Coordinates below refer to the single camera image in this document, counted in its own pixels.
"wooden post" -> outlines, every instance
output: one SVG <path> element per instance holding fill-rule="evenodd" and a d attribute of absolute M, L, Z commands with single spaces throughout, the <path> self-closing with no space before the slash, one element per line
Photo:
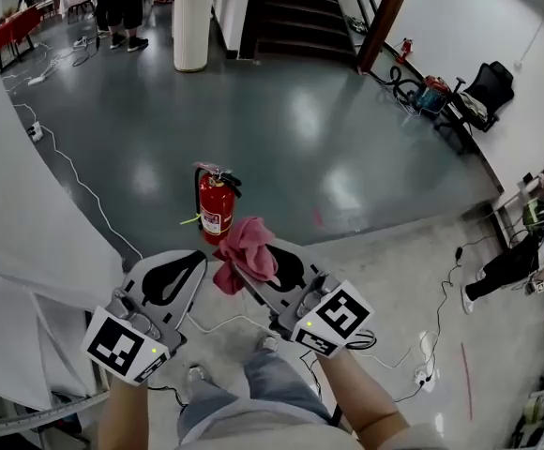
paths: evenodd
<path fill-rule="evenodd" d="M 374 65 L 402 4 L 403 0 L 383 0 L 381 2 L 368 34 L 364 38 L 364 43 L 357 54 L 357 65 L 362 72 L 369 72 Z"/>

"pink cloth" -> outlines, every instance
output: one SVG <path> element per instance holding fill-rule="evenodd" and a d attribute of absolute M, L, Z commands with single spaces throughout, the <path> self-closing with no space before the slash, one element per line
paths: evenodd
<path fill-rule="evenodd" d="M 264 226 L 263 218 L 238 220 L 214 252 L 215 257 L 224 260 L 224 265 L 214 275 L 214 283 L 229 295 L 243 288 L 243 279 L 235 272 L 233 263 L 258 280 L 277 280 L 274 276 L 279 266 L 265 246 L 274 238 L 275 235 Z"/>

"dark wooden stair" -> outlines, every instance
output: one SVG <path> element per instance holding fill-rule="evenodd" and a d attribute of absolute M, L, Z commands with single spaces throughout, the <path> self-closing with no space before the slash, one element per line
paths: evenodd
<path fill-rule="evenodd" d="M 355 63 L 339 0 L 249 0 L 248 21 L 247 58 L 284 53 Z"/>

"gray concrete floor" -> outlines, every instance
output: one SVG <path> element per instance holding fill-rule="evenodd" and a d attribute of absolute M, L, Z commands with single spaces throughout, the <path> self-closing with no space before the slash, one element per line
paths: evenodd
<path fill-rule="evenodd" d="M 311 249 L 328 261 L 328 269 L 350 279 L 370 301 L 376 310 L 370 329 L 378 344 L 367 353 L 394 365 L 412 347 L 393 370 L 357 357 L 394 398 L 411 395 L 414 371 L 424 363 L 419 340 L 437 330 L 441 281 L 453 266 L 456 246 L 478 238 L 480 229 L 440 220 L 414 231 L 381 233 L 382 241 L 377 232 L 337 238 L 459 214 L 495 196 L 491 180 L 473 157 L 457 157 L 427 120 L 407 116 L 374 80 L 345 67 L 286 59 L 229 62 L 213 34 L 207 70 L 175 72 L 169 12 L 159 8 L 150 17 L 144 52 L 110 52 L 104 41 L 86 64 L 71 67 L 70 57 L 47 82 L 18 87 L 11 92 L 13 102 L 32 106 L 55 132 L 81 178 L 100 195 L 114 227 L 145 254 L 202 247 L 195 228 L 178 226 L 193 214 L 190 165 L 207 159 L 234 168 L 245 182 L 239 216 L 263 216 L 279 237 L 315 243 Z M 88 34 L 91 24 L 58 24 L 37 39 L 64 49 Z M 41 50 L 11 73 L 40 57 Z M 32 123 L 19 110 L 22 121 Z M 71 198 L 124 253 L 104 231 L 94 202 L 78 189 L 68 164 L 53 154 L 51 142 L 37 147 Z M 484 450 L 503 444 L 544 368 L 544 293 L 496 292 L 479 301 L 472 316 L 464 315 L 460 285 L 495 253 L 491 240 L 468 250 L 441 310 L 436 387 L 400 408 L 412 422 L 437 426 L 454 448 Z M 248 294 L 231 297 L 213 286 L 216 267 L 210 263 L 191 312 L 195 319 L 213 327 L 243 314 L 267 324 L 266 310 Z M 201 362 L 220 385 L 246 395 L 241 362 L 260 335 L 258 327 L 235 321 L 204 335 L 184 321 L 182 331 L 189 343 L 151 383 L 181 387 L 188 366 Z M 472 418 L 462 343 L 471 373 Z M 298 360 L 302 353 L 294 344 L 280 345 L 280 354 L 311 383 Z M 321 379 L 324 401 L 332 406 Z M 149 405 L 150 448 L 169 450 L 176 445 L 174 396 L 151 392 Z"/>
<path fill-rule="evenodd" d="M 49 23 L 35 40 L 64 50 L 92 35 L 92 25 Z M 145 51 L 110 51 L 103 40 L 80 67 L 72 67 L 75 53 L 46 82 L 11 92 L 55 132 L 113 226 L 143 254 L 211 248 L 195 226 L 179 225 L 194 215 L 196 160 L 243 180 L 237 217 L 262 216 L 298 244 L 458 215 L 497 196 L 476 157 L 458 157 L 429 120 L 407 115 L 372 78 L 326 61 L 229 61 L 214 26 L 206 70 L 179 73 L 170 25 L 170 6 L 155 7 L 142 31 Z M 9 74 L 38 75 L 53 55 L 36 65 L 38 49 Z M 30 125 L 29 112 L 17 110 Z M 49 139 L 37 149 L 98 230 L 131 256 Z"/>

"white cylindrical pedestal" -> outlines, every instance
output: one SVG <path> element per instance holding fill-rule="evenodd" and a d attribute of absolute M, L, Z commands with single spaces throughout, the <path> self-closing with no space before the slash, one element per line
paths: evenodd
<path fill-rule="evenodd" d="M 213 2 L 174 0 L 174 67 L 178 71 L 199 71 L 207 65 Z"/>

